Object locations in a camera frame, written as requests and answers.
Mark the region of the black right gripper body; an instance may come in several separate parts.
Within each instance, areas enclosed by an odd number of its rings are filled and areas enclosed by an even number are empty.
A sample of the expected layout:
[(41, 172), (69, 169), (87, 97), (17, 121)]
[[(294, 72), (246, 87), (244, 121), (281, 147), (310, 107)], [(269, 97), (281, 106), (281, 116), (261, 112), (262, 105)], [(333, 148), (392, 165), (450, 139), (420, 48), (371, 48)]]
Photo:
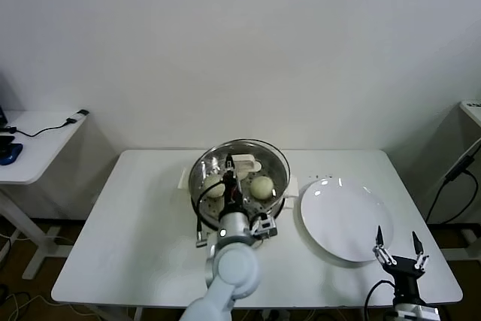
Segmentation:
[(421, 301), (417, 280), (423, 271), (416, 269), (416, 260), (393, 256), (395, 264), (384, 263), (382, 268), (393, 277), (394, 301)]

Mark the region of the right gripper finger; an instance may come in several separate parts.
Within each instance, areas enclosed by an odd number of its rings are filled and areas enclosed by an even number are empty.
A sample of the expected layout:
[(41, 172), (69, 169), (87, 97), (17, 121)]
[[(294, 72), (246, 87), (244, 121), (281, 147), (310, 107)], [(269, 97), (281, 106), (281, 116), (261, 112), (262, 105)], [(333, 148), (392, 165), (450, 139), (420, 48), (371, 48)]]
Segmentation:
[(375, 246), (373, 248), (373, 253), (376, 260), (381, 265), (397, 265), (397, 261), (394, 256), (385, 248), (383, 232), (380, 226), (377, 227), (377, 235), (375, 240)]
[(429, 255), (425, 254), (424, 247), (415, 232), (412, 232), (413, 246), (416, 254), (416, 262), (414, 268), (419, 271), (425, 271)]

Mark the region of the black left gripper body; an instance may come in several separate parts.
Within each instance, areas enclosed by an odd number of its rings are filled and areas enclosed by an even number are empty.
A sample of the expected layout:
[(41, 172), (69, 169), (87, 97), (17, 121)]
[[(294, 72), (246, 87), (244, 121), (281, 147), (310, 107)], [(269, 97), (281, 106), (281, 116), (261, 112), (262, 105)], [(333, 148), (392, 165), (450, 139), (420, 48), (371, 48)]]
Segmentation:
[(240, 208), (243, 205), (243, 196), (235, 173), (224, 173), (222, 182), (225, 186), (225, 191), (223, 193), (225, 208)]

